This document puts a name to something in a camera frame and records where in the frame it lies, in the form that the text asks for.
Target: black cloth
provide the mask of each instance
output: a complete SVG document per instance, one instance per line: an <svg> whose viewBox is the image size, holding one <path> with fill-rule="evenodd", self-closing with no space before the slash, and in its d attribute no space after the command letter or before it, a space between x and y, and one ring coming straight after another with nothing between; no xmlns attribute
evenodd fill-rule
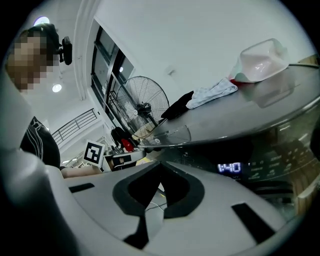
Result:
<svg viewBox="0 0 320 256"><path fill-rule="evenodd" d="M114 129L112 129L111 136L112 136L116 146L118 146L120 144L120 145L122 145L122 147L124 147L124 145L121 141L122 139L126 139L127 141L131 141L131 135L128 132L125 132L120 127L116 127Z"/></svg>
<svg viewBox="0 0 320 256"><path fill-rule="evenodd" d="M168 120L180 117L184 112L189 109L186 107L188 101L191 100L194 91L190 91L183 95L180 99L178 99L175 103L173 103L162 115L162 118L166 118Z"/></svg>
<svg viewBox="0 0 320 256"><path fill-rule="evenodd" d="M47 128L33 117L22 139L21 149L40 158L45 165L60 168L60 152Z"/></svg>

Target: person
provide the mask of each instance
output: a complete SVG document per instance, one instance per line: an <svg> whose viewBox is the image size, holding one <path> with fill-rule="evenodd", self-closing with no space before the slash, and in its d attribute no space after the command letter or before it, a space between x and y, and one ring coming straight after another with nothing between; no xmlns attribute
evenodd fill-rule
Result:
<svg viewBox="0 0 320 256"><path fill-rule="evenodd" d="M4 69L9 79L2 82L6 84L2 90L11 90L7 85L9 83L21 93L32 90L33 85L40 83L40 78L45 78L47 72L52 71L52 67L57 65L59 47L59 35L53 24L42 23L24 30L8 52ZM96 166L60 167L58 145L47 128L35 116L26 129L20 148L36 155L45 165L59 168L64 178L102 173Z"/></svg>

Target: wire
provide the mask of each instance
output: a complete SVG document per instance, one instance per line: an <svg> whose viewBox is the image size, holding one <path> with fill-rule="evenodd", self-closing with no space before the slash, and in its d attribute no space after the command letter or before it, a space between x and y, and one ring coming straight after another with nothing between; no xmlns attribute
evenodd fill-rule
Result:
<svg viewBox="0 0 320 256"><path fill-rule="evenodd" d="M151 207L151 208L149 208L149 209L146 209L146 210L145 210L146 212L149 211L150 209L154 209L154 208L157 208L157 207L159 207L159 208L164 212L165 210L162 209L160 206L164 206L164 205L167 204L166 202L163 203L163 204L160 204L160 205L156 204L155 202L150 202L150 203L152 203L152 204L154 204L154 205L156 205L156 206L155 206L155 207Z"/></svg>

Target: red object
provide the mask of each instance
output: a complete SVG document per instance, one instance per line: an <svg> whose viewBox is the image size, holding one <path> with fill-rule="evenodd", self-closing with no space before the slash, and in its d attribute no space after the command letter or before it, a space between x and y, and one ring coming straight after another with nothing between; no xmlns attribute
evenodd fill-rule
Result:
<svg viewBox="0 0 320 256"><path fill-rule="evenodd" d="M127 141L125 138L121 139L122 145L124 146L124 148L126 149L126 151L131 152L134 151L134 146Z"/></svg>
<svg viewBox="0 0 320 256"><path fill-rule="evenodd" d="M230 82L233 83L235 86L240 86L243 84L243 82L238 82L235 79L231 79Z"/></svg>

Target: electric fan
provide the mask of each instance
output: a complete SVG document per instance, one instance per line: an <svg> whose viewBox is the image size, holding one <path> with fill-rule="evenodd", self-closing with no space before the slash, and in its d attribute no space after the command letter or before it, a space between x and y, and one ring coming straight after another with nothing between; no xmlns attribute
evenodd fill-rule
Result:
<svg viewBox="0 0 320 256"><path fill-rule="evenodd" d="M144 139L161 122L161 115L169 108L162 88L144 76L129 78L116 94L118 115L132 135Z"/></svg>

